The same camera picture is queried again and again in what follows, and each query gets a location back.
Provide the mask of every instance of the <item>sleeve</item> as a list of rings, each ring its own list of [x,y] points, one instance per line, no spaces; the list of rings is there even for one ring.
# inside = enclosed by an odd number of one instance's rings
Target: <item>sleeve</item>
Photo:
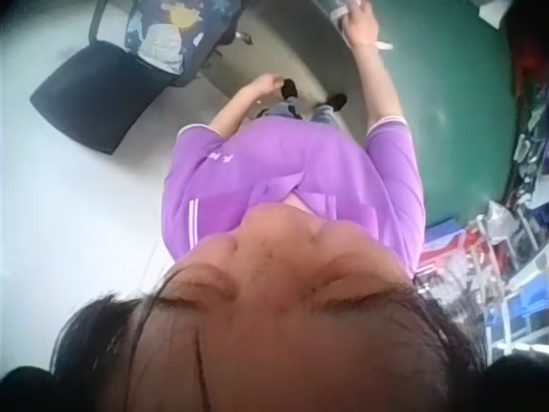
[[[176,260],[190,249],[187,233],[192,199],[187,185],[196,169],[224,142],[203,124],[191,124],[178,133],[162,196],[162,238]]]
[[[412,134],[404,118],[386,118],[373,125],[366,141],[400,225],[405,262],[415,270],[425,241],[425,204]]]

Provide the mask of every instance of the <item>chair seat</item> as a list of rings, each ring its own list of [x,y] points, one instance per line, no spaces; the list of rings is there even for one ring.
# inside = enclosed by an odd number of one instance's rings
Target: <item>chair seat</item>
[[[116,45],[95,41],[53,72],[31,103],[66,136],[111,155],[173,80]]]

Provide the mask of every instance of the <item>white floor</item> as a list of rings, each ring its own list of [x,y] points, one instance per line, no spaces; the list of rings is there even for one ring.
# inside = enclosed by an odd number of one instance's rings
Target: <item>white floor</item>
[[[206,80],[166,90],[113,157],[53,129],[28,99],[87,42],[91,5],[50,8],[3,25],[0,376],[47,367],[57,333],[84,303],[148,289],[166,267],[160,196],[176,132],[208,122],[226,98]],[[122,40],[107,10],[102,39]]]

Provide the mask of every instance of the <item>shoe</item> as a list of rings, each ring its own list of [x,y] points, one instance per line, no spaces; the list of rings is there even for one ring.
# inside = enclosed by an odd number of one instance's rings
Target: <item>shoe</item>
[[[284,81],[284,86],[282,86],[281,92],[284,100],[289,97],[298,97],[298,88],[295,87],[295,82],[292,79],[286,79]]]
[[[334,109],[334,112],[340,111],[344,105],[347,104],[347,97],[343,93],[334,94],[330,96],[324,105],[330,106]]]

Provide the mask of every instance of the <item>black office chair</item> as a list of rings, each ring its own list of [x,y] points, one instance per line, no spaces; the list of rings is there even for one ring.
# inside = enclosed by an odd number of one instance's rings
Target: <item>black office chair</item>
[[[199,41],[196,41],[196,30],[179,31],[185,46],[182,53],[190,52],[189,58],[166,69],[161,62],[155,64],[154,60],[143,56],[139,45],[135,47],[135,37],[133,40],[130,37],[134,33],[126,34],[129,51],[97,40],[107,2],[99,0],[96,4],[89,28],[89,45],[53,72],[33,93],[31,103],[66,136],[111,155],[131,125],[166,87],[187,85],[216,46],[234,40],[235,27],[244,7],[240,0],[226,0],[223,14],[202,12],[199,30],[203,31]],[[157,16],[151,17],[148,15],[150,10],[143,8],[157,5],[160,0],[136,0],[130,19],[138,15],[140,19],[148,19],[145,24],[153,24],[157,22],[155,18],[168,18],[169,10],[164,9],[166,15],[159,17],[156,7]],[[140,33],[137,43],[146,41],[142,37],[144,34]],[[151,44],[154,42],[148,44],[149,53]]]

